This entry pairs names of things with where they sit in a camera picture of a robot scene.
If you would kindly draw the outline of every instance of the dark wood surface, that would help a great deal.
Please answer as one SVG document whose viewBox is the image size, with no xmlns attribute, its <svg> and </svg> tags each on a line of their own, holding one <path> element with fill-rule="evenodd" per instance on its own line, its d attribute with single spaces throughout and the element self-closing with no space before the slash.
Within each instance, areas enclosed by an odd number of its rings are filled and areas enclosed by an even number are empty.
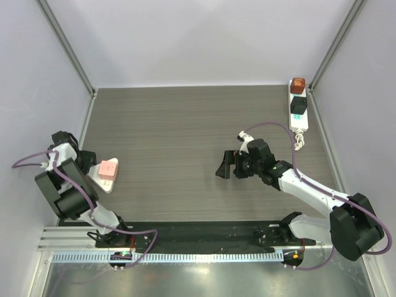
<svg viewBox="0 0 396 297">
<path fill-rule="evenodd" d="M 335 187 L 319 129 L 309 108 L 298 168 Z M 262 121 L 288 123 L 287 86 L 100 89 L 84 149 L 98 160 L 119 159 L 114 190 L 100 202 L 125 220 L 273 220 L 310 206 L 257 178 L 215 176 L 224 150 Z M 278 160 L 291 161 L 290 140 L 276 126 L 251 131 Z"/>
</svg>

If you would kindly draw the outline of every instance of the pink block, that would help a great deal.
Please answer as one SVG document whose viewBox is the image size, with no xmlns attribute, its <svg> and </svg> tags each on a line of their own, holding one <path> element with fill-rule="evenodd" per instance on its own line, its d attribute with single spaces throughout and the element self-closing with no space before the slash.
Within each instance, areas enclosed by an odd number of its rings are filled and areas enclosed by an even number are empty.
<svg viewBox="0 0 396 297">
<path fill-rule="evenodd" d="M 102 161 L 99 167 L 99 177 L 106 181 L 115 181 L 117 177 L 118 164 L 110 161 Z"/>
</svg>

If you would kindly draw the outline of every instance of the black connector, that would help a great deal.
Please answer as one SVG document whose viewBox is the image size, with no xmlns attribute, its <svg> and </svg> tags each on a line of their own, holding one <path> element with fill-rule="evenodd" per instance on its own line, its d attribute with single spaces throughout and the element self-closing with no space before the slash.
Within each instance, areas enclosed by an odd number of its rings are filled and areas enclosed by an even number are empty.
<svg viewBox="0 0 396 297">
<path fill-rule="evenodd" d="M 357 193 L 349 200 L 375 215 L 366 196 Z M 330 233 L 336 250 L 345 258 L 356 261 L 384 237 L 384 230 L 360 210 L 343 204 L 330 213 Z"/>
<path fill-rule="evenodd" d="M 294 96 L 290 104 L 290 112 L 292 114 L 304 114 L 307 107 L 307 97 Z"/>
</svg>

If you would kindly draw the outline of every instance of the gray wall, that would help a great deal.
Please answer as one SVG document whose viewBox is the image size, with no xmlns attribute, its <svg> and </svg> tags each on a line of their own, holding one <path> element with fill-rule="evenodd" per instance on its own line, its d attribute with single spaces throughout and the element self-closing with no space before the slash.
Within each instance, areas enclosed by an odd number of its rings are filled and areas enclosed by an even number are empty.
<svg viewBox="0 0 396 297">
<path fill-rule="evenodd" d="M 394 236 L 395 15 L 394 0 L 368 1 L 316 88 L 347 188 L 370 198 Z M 392 291 L 394 253 L 395 248 L 378 257 Z"/>
<path fill-rule="evenodd" d="M 17 297 L 32 283 L 43 226 L 56 218 L 34 182 L 41 169 L 10 166 L 45 150 L 53 132 L 78 135 L 88 92 L 35 1 L 3 1 L 0 28 L 0 295 Z"/>
<path fill-rule="evenodd" d="M 353 0 L 49 0 L 96 87 L 311 79 Z"/>
</svg>

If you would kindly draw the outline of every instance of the white power strip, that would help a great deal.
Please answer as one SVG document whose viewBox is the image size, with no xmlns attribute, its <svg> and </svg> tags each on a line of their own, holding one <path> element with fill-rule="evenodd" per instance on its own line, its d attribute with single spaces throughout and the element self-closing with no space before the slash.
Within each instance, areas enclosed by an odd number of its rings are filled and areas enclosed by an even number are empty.
<svg viewBox="0 0 396 297">
<path fill-rule="evenodd" d="M 304 146 L 303 133 L 308 130 L 308 109 L 305 110 L 304 114 L 292 114 L 290 110 L 291 102 L 294 96 L 307 97 L 306 89 L 302 94 L 296 95 L 290 92 L 291 80 L 289 81 L 288 94 L 289 94 L 289 129 L 296 134 L 295 149 L 299 150 Z"/>
</svg>

